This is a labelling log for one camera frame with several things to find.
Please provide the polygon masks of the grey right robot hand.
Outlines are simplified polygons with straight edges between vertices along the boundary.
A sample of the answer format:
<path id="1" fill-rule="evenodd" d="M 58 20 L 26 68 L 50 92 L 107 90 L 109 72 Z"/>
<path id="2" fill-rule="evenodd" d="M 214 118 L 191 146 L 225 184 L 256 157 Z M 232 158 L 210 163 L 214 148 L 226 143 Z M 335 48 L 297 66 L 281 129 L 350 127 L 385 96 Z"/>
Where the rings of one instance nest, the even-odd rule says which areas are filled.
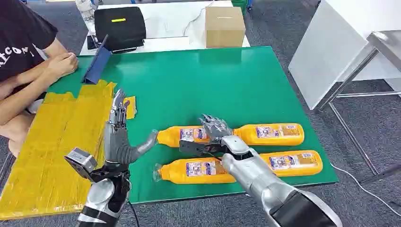
<path id="1" fill-rule="evenodd" d="M 222 119 L 209 114 L 202 114 L 199 121 L 212 143 L 219 143 L 223 137 L 233 135 L 233 130 Z"/>

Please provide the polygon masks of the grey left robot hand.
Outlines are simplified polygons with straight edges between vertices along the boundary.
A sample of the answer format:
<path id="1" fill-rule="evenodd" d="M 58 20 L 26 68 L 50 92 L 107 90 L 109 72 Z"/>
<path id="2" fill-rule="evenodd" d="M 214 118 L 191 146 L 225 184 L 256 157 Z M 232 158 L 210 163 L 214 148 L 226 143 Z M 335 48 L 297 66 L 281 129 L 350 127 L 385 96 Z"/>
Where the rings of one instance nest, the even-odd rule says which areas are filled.
<path id="1" fill-rule="evenodd" d="M 152 130 L 145 142 L 131 146 L 126 121 L 129 101 L 124 102 L 125 92 L 120 88 L 112 101 L 109 119 L 104 128 L 104 157 L 108 163 L 129 165 L 157 144 L 158 131 Z"/>

